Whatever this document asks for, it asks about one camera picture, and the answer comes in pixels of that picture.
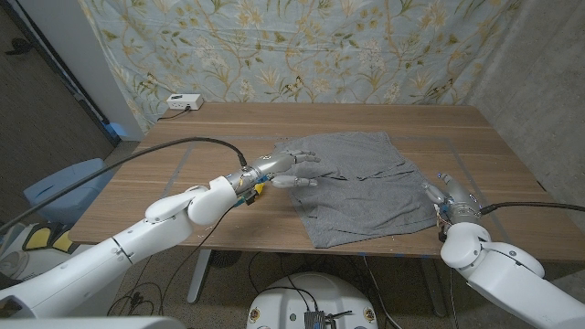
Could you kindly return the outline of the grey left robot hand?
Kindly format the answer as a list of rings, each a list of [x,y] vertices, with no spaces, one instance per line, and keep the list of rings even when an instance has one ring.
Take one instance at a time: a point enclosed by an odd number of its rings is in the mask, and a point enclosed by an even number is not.
[[[285,172],[295,165],[310,162],[319,163],[321,159],[312,151],[292,150],[266,154],[252,164],[242,167],[233,174],[226,175],[226,179],[237,195],[251,190],[256,184],[270,181],[280,189],[317,186],[314,178],[286,175]]]

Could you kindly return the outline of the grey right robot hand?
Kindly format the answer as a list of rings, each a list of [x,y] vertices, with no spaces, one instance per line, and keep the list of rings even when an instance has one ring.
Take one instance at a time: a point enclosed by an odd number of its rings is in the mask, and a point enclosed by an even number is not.
[[[473,194],[451,175],[439,174],[439,178],[444,183],[444,191],[429,183],[422,185],[439,214],[452,224],[477,224],[481,217],[480,205]]]

